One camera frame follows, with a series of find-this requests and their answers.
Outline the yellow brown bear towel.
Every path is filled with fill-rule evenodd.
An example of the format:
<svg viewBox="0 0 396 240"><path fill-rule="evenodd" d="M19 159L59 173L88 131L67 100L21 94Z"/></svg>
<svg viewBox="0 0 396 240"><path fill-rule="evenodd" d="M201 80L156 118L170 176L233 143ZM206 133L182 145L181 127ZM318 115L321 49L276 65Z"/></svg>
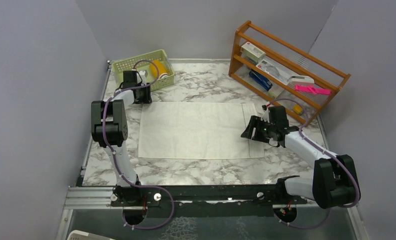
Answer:
<svg viewBox="0 0 396 240"><path fill-rule="evenodd" d="M159 60L153 60L149 65L149 69L154 78L163 79L169 76L167 69Z"/></svg>

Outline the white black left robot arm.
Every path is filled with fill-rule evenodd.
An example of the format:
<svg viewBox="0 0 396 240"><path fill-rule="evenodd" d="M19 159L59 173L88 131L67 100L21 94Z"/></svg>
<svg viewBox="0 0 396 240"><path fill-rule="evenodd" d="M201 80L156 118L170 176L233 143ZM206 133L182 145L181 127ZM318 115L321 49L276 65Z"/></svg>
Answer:
<svg viewBox="0 0 396 240"><path fill-rule="evenodd" d="M125 70L123 81L114 97L91 103L91 136L103 147L116 173L116 185L111 201L123 206L136 206L144 197L138 187L141 183L134 171L126 149L128 124L125 106L152 102L150 87L145 86L144 71Z"/></svg>

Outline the white towel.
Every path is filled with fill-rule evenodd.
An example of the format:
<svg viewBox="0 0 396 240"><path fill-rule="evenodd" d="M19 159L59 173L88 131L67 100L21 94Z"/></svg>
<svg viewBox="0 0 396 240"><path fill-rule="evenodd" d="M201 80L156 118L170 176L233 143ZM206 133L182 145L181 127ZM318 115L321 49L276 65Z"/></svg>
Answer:
<svg viewBox="0 0 396 240"><path fill-rule="evenodd" d="M154 102L142 108L138 156L225 160L264 157L260 142L242 138L251 103Z"/></svg>

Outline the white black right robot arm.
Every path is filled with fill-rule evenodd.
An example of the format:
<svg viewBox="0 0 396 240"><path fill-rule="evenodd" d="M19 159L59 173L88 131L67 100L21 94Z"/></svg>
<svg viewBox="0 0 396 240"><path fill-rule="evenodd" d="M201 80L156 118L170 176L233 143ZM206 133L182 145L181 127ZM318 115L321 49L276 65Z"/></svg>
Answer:
<svg viewBox="0 0 396 240"><path fill-rule="evenodd" d="M275 141L276 147L289 149L313 169L312 177L278 179L274 190L278 202L285 204L299 196L315 201L322 209L349 208L359 202L361 192L352 157L331 152L301 128L290 126L285 107L270 106L262 117L251 116L241 137L267 144Z"/></svg>

